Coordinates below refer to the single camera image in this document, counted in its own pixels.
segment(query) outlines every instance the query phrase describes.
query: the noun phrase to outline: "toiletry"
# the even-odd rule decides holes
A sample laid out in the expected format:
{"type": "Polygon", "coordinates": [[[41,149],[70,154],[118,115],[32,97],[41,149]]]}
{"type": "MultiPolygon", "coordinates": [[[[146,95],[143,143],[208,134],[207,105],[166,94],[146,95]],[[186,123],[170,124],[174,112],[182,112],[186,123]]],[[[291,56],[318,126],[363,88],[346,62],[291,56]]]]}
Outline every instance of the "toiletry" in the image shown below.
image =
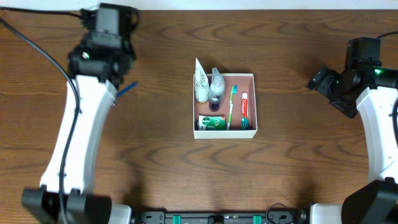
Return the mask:
{"type": "Polygon", "coordinates": [[[249,99],[248,93],[242,93],[242,130],[249,130],[249,99]]]}
{"type": "Polygon", "coordinates": [[[231,127],[231,119],[232,119],[232,110],[234,108],[234,104],[232,102],[232,96],[236,94],[236,91],[238,90],[237,86],[232,86],[231,89],[231,96],[229,97],[229,118],[228,118],[228,124],[226,126],[226,129],[229,131],[229,128],[231,127]]]}
{"type": "Polygon", "coordinates": [[[200,103],[205,103],[208,101],[208,97],[209,79],[197,59],[195,67],[195,99],[200,103]]]}
{"type": "Polygon", "coordinates": [[[203,116],[199,115],[199,131],[225,130],[225,116],[203,116]]]}
{"type": "Polygon", "coordinates": [[[225,81],[217,68],[213,68],[213,77],[211,78],[209,92],[209,109],[216,112],[221,108],[224,101],[225,81]]]}

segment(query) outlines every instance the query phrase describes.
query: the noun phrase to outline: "toothpaste tube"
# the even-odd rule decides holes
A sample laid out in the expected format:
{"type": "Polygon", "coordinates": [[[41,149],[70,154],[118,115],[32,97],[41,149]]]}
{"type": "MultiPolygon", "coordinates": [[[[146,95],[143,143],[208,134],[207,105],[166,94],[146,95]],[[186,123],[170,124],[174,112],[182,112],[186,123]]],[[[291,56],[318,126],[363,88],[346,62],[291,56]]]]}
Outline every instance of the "toothpaste tube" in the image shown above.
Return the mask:
{"type": "Polygon", "coordinates": [[[242,124],[241,124],[241,129],[242,130],[249,130],[249,99],[248,99],[248,93],[242,93],[242,124]]]}
{"type": "Polygon", "coordinates": [[[206,130],[225,130],[225,116],[203,116],[199,115],[198,129],[206,130]]]}

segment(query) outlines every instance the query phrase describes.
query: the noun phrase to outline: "green package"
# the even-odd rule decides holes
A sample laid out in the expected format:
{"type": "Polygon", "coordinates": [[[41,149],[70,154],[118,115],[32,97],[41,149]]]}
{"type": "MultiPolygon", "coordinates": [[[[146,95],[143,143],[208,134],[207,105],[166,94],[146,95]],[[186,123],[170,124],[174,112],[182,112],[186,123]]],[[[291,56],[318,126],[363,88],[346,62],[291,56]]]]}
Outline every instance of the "green package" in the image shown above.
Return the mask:
{"type": "Polygon", "coordinates": [[[225,130],[225,116],[203,116],[199,115],[198,129],[199,131],[206,130],[225,130]]]}

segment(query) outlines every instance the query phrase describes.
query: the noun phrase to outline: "wood grain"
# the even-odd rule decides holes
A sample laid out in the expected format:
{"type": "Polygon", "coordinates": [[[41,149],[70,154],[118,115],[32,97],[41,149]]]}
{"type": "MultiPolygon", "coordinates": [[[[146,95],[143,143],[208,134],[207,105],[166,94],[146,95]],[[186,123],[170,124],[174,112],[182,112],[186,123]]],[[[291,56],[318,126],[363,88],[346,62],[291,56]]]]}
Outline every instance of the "wood grain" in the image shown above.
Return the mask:
{"type": "MultiPolygon", "coordinates": [[[[86,32],[79,21],[0,11],[64,67],[86,32]]],[[[393,31],[397,11],[143,11],[132,36],[138,61],[106,121],[96,194],[167,210],[265,210],[281,202],[341,203],[366,184],[360,116],[345,118],[305,84],[322,66],[342,71],[348,40],[393,31]],[[194,140],[192,75],[253,73],[254,139],[194,140]]],[[[381,60],[398,67],[397,37],[381,60]]],[[[46,59],[0,27],[0,222],[29,223],[24,187],[38,187],[52,155],[66,82],[46,59]]]]}

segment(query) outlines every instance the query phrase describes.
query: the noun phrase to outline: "white box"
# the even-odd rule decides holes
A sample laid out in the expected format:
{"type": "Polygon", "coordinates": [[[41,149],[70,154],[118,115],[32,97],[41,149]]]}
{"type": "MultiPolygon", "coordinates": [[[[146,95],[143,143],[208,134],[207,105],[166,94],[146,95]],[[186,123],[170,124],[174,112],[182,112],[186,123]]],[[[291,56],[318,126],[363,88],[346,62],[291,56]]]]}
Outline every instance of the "white box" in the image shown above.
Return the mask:
{"type": "Polygon", "coordinates": [[[220,110],[212,112],[208,109],[207,103],[199,103],[195,100],[195,84],[193,85],[193,136],[195,139],[229,139],[229,138],[253,138],[257,132],[257,109],[256,109],[256,92],[254,90],[254,75],[253,74],[222,74],[225,80],[225,96],[224,102],[220,110]],[[229,97],[231,95],[231,88],[233,85],[238,86],[238,90],[233,95],[233,115],[231,119],[230,131],[199,131],[198,130],[198,116],[221,116],[225,115],[226,123],[229,117],[229,97]],[[250,130],[240,130],[241,114],[241,101],[242,92],[249,95],[249,127],[250,130]]]}

